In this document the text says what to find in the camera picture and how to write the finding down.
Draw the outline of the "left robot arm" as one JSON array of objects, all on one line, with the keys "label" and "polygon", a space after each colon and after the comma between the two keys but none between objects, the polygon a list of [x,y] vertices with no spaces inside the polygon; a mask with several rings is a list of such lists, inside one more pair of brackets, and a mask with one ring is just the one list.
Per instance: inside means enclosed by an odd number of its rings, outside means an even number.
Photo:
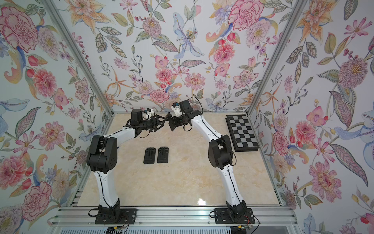
[{"label": "left robot arm", "polygon": [[156,132],[172,117],[155,114],[153,110],[134,109],[131,118],[118,131],[107,135],[95,135],[91,139],[87,165],[94,173],[100,195],[99,217],[121,217],[120,200],[116,193],[113,169],[118,162],[118,147],[138,137],[142,131]]}]

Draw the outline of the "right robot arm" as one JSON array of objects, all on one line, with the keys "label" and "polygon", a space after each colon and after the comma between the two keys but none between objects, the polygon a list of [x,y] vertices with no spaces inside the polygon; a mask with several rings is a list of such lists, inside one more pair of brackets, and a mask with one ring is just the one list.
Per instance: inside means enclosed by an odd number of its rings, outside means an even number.
[{"label": "right robot arm", "polygon": [[228,217],[232,222],[238,223],[242,218],[249,219],[248,207],[238,188],[233,172],[234,154],[231,148],[231,140],[228,135],[217,132],[199,110],[194,110],[189,100],[175,102],[172,105],[175,116],[169,123],[171,130],[179,126],[190,125],[208,142],[208,160],[212,167],[216,168],[226,194]]}]

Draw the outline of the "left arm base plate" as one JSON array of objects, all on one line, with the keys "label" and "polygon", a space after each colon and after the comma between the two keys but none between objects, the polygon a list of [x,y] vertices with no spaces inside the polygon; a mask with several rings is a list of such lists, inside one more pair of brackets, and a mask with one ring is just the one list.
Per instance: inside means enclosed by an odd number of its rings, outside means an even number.
[{"label": "left arm base plate", "polygon": [[95,224],[97,225],[127,225],[134,224],[137,214],[137,209],[106,209],[103,208],[98,211],[96,215]]}]

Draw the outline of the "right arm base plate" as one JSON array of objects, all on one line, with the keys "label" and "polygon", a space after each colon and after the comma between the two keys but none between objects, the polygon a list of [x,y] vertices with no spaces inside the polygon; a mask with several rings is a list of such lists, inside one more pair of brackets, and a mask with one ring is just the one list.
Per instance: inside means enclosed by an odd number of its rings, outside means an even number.
[{"label": "right arm base plate", "polygon": [[252,225],[256,223],[252,209],[247,208],[244,212],[235,213],[228,208],[216,208],[209,213],[215,219],[216,224],[242,224]]}]

